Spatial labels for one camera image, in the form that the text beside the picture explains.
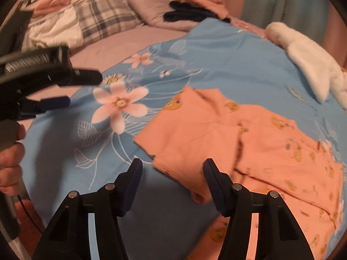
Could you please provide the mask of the person's left hand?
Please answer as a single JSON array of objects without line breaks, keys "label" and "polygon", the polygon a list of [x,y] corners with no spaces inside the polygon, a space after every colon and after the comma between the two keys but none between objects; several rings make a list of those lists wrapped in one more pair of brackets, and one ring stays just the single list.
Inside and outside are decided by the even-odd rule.
[{"label": "person's left hand", "polygon": [[25,135],[25,127],[20,124],[15,144],[1,151],[1,192],[10,197],[20,194],[23,190],[20,163],[25,155],[25,147],[21,143]]}]

